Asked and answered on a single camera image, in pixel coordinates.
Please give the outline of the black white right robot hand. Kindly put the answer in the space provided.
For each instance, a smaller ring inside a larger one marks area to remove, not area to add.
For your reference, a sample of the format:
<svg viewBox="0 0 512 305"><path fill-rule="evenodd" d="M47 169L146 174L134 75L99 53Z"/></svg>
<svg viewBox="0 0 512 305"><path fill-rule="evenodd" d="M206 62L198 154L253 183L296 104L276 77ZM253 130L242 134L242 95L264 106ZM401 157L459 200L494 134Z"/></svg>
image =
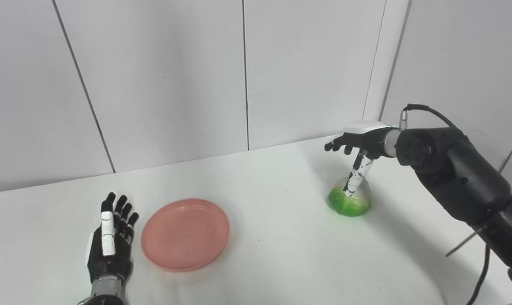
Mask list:
<svg viewBox="0 0 512 305"><path fill-rule="evenodd" d="M396 128L391 125L378 121L361 120L349 123L341 135L325 144L325 151L339 151L343 147L345 155L351 154L354 148L359 150L343 187L343 193L347 197L352 197L356 193L368 175L374 160L382 156L390 157L384 149L384 141L386 135L393 130Z"/></svg>

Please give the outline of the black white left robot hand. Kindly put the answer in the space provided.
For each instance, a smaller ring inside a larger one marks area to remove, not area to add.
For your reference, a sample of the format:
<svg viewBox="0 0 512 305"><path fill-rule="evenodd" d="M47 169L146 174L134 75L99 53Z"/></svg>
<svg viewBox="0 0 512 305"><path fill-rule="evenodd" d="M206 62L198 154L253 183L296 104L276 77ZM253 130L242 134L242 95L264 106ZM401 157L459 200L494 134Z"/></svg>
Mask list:
<svg viewBox="0 0 512 305"><path fill-rule="evenodd" d="M111 192L101 203L101 223L91 234L86 266L91 283L100 277L115 276L122 283L133 270L132 245L139 214L126 195Z"/></svg>

